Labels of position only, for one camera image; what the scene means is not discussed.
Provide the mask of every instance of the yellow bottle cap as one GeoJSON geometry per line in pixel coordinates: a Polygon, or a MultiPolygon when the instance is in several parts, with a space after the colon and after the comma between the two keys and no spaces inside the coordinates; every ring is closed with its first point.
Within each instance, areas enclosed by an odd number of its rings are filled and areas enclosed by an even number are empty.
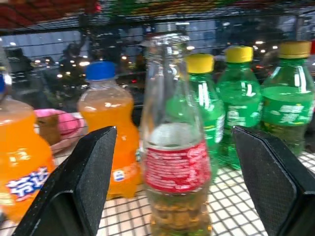
{"type": "Polygon", "coordinates": [[[311,52],[311,42],[295,41],[285,42],[280,44],[279,58],[283,59],[298,59],[308,58],[311,52]]]}
{"type": "Polygon", "coordinates": [[[226,50],[225,60],[230,63],[244,63],[252,61],[252,47],[235,46],[226,50]]]}
{"type": "Polygon", "coordinates": [[[185,57],[188,73],[202,74],[213,71],[213,55],[197,53],[185,57]]]}

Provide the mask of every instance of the green soda bottle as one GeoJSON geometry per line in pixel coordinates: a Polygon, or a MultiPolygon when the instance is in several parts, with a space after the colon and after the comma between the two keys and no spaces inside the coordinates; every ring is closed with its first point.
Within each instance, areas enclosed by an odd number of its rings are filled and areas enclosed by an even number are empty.
{"type": "Polygon", "coordinates": [[[205,140],[211,159],[212,182],[219,169],[218,148],[223,137],[224,104],[219,99],[212,80],[214,67],[210,54],[193,54],[186,57],[189,84],[195,93],[196,103],[203,120],[205,140]]]}
{"type": "Polygon", "coordinates": [[[262,85],[261,129],[284,140],[295,155],[304,149],[314,109],[315,87],[306,64],[310,49],[307,41],[281,44],[280,65],[262,85]]]}
{"type": "Polygon", "coordinates": [[[217,84],[217,92],[226,111],[220,155],[222,162],[234,169],[240,169],[240,162],[232,140],[231,127],[253,127],[261,119],[262,95],[260,85],[250,68],[252,53],[252,47],[227,49],[227,68],[217,84]]]}

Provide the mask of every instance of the bottle cap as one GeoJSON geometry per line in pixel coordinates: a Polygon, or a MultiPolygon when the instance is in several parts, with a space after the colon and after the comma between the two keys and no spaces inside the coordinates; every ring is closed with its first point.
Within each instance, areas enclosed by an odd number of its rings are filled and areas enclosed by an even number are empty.
{"type": "Polygon", "coordinates": [[[3,74],[0,71],[0,93],[3,93],[4,90],[5,90],[4,77],[3,77],[3,74]]]}
{"type": "Polygon", "coordinates": [[[308,58],[311,51],[311,42],[309,41],[292,41],[280,44],[279,58],[298,59],[308,58]]]}
{"type": "Polygon", "coordinates": [[[115,64],[110,61],[98,61],[87,66],[87,80],[111,80],[115,77],[115,64]]]}
{"type": "Polygon", "coordinates": [[[235,46],[226,50],[225,61],[230,63],[244,63],[252,61],[252,47],[235,46]]]}
{"type": "Polygon", "coordinates": [[[210,54],[197,53],[185,57],[188,73],[202,74],[213,71],[214,60],[210,54]]]}

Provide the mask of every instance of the white wire grid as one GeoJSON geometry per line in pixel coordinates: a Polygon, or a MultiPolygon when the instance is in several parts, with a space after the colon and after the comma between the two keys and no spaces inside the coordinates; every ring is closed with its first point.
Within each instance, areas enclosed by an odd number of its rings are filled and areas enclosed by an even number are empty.
{"type": "MultiPolygon", "coordinates": [[[[61,164],[72,148],[55,156],[61,164]]],[[[300,161],[315,172],[315,155],[303,152],[300,161]]],[[[213,221],[213,236],[267,236],[247,191],[241,171],[220,169],[208,194],[208,206],[213,221]]],[[[97,236],[149,236],[150,206],[140,186],[133,199],[107,201],[97,236]]],[[[16,224],[4,221],[0,236],[11,236],[16,224]]]]}

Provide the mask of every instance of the blue bottle cap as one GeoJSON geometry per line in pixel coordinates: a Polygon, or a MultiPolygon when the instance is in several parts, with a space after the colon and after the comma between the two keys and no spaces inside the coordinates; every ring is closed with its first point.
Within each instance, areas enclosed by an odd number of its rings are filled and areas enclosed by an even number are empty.
{"type": "Polygon", "coordinates": [[[115,77],[115,64],[110,61],[93,62],[87,66],[86,75],[89,81],[111,80],[115,77]]]}
{"type": "Polygon", "coordinates": [[[0,72],[0,93],[3,93],[5,90],[5,83],[3,74],[0,72]]]}

